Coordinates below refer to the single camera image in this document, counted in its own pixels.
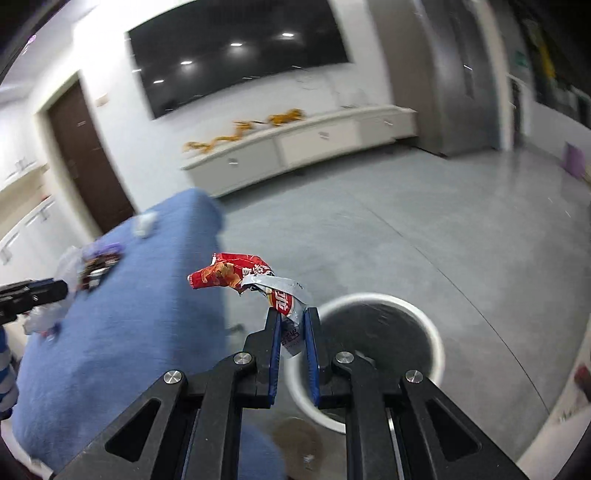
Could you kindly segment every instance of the blue and white striped sleeve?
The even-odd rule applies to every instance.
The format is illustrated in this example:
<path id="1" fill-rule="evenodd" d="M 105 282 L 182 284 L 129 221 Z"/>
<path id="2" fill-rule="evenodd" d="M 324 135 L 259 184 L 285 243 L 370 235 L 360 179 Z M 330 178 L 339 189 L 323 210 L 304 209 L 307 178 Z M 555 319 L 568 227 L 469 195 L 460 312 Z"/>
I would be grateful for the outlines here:
<path id="1" fill-rule="evenodd" d="M 0 326 L 0 419 L 10 416 L 11 408 L 18 398 L 17 380 L 10 364 L 11 358 L 6 332 L 4 327 Z"/>

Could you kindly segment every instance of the drawer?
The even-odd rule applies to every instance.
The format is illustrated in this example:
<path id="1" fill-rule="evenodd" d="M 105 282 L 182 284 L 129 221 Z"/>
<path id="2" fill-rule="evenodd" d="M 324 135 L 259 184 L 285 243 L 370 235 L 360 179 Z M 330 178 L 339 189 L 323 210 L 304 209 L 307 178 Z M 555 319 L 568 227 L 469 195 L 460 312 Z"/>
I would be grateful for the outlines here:
<path id="1" fill-rule="evenodd" d="M 414 113 L 387 113 L 357 120 L 364 147 L 372 147 L 396 141 L 397 138 L 413 137 Z"/>
<path id="2" fill-rule="evenodd" d="M 222 195 L 271 177 L 281 170 L 273 140 L 266 140 L 195 166 L 187 173 L 193 184 L 211 195 Z"/>
<path id="3" fill-rule="evenodd" d="M 303 128 L 282 136 L 278 143 L 289 168 L 354 151 L 362 146 L 354 120 Z"/>

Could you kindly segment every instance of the blue gripper pad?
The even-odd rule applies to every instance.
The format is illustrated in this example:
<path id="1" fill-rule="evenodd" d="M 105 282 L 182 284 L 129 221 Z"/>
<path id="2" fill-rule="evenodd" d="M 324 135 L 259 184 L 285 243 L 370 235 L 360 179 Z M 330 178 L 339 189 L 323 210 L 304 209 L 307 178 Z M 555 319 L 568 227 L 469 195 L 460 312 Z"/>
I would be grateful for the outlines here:
<path id="1" fill-rule="evenodd" d="M 273 346 L 271 348 L 271 360 L 269 362 L 269 405 L 275 403 L 277 395 L 277 380 L 279 379 L 279 354 L 281 352 L 281 313 L 275 317 L 275 330 L 273 332 Z"/>
<path id="2" fill-rule="evenodd" d="M 308 360 L 308 383 L 312 403 L 317 407 L 320 402 L 320 367 L 316 355 L 316 343 L 314 342 L 314 331 L 308 309 L 304 312 L 304 337 L 306 339 L 306 357 Z"/>

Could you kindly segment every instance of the white tv stand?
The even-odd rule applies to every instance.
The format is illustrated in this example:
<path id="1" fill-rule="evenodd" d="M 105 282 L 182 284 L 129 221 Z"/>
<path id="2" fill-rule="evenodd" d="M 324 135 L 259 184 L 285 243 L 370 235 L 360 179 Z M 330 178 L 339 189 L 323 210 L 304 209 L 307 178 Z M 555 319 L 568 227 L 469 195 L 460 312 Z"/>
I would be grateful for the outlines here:
<path id="1" fill-rule="evenodd" d="M 415 116 L 395 105 L 343 109 L 222 144 L 181 168 L 195 186 L 221 196 L 304 165 L 414 137 Z"/>

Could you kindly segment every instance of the white rim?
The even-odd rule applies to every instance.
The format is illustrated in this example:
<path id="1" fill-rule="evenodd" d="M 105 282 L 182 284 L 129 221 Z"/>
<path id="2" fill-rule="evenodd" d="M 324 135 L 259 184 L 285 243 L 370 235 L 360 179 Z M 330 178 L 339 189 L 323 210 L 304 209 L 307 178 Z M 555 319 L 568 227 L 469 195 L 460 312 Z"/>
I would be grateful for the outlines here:
<path id="1" fill-rule="evenodd" d="M 352 303 L 359 302 L 380 302 L 390 304 L 399 310 L 408 313 L 411 317 L 417 320 L 417 323 L 427 334 L 431 347 L 432 368 L 428 377 L 434 384 L 439 386 L 441 379 L 443 378 L 443 371 L 445 370 L 445 353 L 443 350 L 443 342 L 441 341 L 439 332 L 437 331 L 435 325 L 433 325 L 431 319 L 409 302 L 380 293 L 354 293 L 352 295 L 339 297 L 338 299 L 334 299 L 328 303 L 325 303 L 318 308 L 318 315 L 320 320 L 322 320 L 323 317 L 330 313 L 333 313 L 345 306 L 351 305 Z M 317 424 L 334 432 L 345 434 L 344 423 L 333 420 L 326 416 L 311 402 L 305 386 L 302 384 L 302 382 L 300 382 L 301 359 L 302 355 L 299 353 L 298 355 L 285 360 L 285 383 L 287 384 L 287 390 L 289 390 L 291 398 L 293 398 L 298 408 Z"/>

